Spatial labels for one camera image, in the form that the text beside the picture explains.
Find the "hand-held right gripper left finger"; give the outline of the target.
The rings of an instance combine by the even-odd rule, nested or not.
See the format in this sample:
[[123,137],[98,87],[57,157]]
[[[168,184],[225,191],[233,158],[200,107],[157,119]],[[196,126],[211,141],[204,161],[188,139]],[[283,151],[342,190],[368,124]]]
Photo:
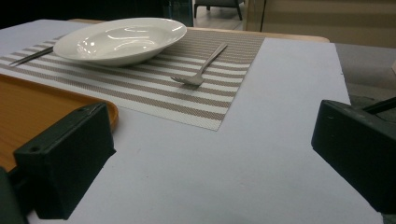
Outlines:
[[14,151],[42,219],[68,219],[116,152],[105,103],[80,107]]

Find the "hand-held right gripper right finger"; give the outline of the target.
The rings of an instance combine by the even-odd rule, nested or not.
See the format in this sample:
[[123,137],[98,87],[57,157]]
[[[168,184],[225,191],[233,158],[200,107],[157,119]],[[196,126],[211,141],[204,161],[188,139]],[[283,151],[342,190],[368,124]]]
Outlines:
[[378,114],[396,108],[388,99],[364,108],[323,100],[313,149],[373,208],[396,214],[396,122]]

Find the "wooden tray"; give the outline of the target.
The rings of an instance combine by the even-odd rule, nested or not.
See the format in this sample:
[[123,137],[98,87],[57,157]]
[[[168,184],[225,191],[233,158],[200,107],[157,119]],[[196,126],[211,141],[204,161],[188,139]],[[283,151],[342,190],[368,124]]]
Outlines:
[[107,101],[0,74],[0,173],[17,167],[14,151],[72,111],[105,103],[111,132],[118,109]]

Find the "dark metal knife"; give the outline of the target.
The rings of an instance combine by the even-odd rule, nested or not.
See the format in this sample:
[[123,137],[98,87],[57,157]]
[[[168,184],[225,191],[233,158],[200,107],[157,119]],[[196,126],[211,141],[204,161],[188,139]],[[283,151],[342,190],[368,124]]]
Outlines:
[[41,57],[43,55],[46,55],[46,54],[49,54],[49,53],[52,53],[52,52],[53,52],[53,47],[49,47],[49,48],[43,49],[43,50],[41,50],[39,52],[36,52],[36,53],[34,53],[32,55],[29,55],[29,56],[26,56],[26,57],[24,57],[22,59],[19,59],[19,60],[13,62],[13,63],[10,63],[9,66],[17,66],[19,64],[32,61],[33,59],[36,59],[38,57]]

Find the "white deep plate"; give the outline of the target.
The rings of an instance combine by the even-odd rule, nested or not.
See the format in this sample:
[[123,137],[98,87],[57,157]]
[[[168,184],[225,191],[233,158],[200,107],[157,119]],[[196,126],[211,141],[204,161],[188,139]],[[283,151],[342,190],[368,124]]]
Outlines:
[[125,66],[151,59],[186,33],[183,23],[168,19],[107,21],[61,37],[53,52],[73,62]]

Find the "silver metal fork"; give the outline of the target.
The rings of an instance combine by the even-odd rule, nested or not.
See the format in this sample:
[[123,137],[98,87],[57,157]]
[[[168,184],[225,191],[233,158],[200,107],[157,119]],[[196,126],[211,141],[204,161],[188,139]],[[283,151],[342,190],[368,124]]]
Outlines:
[[183,83],[186,85],[192,85],[192,86],[200,86],[204,82],[203,78],[203,72],[206,70],[206,68],[227,48],[226,43],[221,43],[214,51],[213,53],[209,56],[207,60],[203,63],[201,68],[198,70],[198,72],[193,75],[192,77],[173,77],[173,80],[179,83]]

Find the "striped woven placemat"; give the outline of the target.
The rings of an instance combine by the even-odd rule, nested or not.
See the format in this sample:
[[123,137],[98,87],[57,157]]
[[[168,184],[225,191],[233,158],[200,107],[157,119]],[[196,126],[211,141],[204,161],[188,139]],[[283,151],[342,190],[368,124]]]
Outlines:
[[[0,73],[108,100],[153,116],[217,130],[225,118],[264,37],[189,30],[154,58],[128,67],[74,63],[53,53],[28,63],[10,63],[55,43],[48,40],[0,57]],[[227,48],[203,72],[200,86],[173,77],[192,77],[221,44]]]

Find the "wooden table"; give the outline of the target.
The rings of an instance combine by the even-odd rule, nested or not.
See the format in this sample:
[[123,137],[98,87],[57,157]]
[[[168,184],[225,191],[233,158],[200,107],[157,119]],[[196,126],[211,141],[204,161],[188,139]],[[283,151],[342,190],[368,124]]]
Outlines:
[[[86,24],[98,24],[105,21],[99,20],[88,20],[88,19],[71,19],[68,21],[72,22],[81,22]],[[224,30],[224,29],[215,29],[215,28],[200,28],[200,27],[188,27],[188,30],[193,31],[214,31],[221,32],[226,34],[244,34],[244,35],[259,35],[269,38],[280,38],[280,39],[291,39],[291,40],[301,40],[301,41],[312,41],[312,42],[321,42],[321,43],[331,43],[331,41],[323,36],[314,36],[314,35],[291,35],[291,34],[279,34],[279,33],[261,33],[261,32],[252,32],[252,31],[243,31],[243,30]]]

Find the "dark chair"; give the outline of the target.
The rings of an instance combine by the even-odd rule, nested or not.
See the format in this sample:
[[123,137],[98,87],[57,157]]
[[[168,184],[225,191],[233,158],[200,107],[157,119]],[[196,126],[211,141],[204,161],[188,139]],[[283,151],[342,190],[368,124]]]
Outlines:
[[245,0],[194,0],[193,4],[193,16],[197,16],[198,7],[206,7],[209,10],[211,7],[227,7],[227,8],[235,8],[239,20],[243,19],[242,12],[240,9],[240,5],[244,3]]

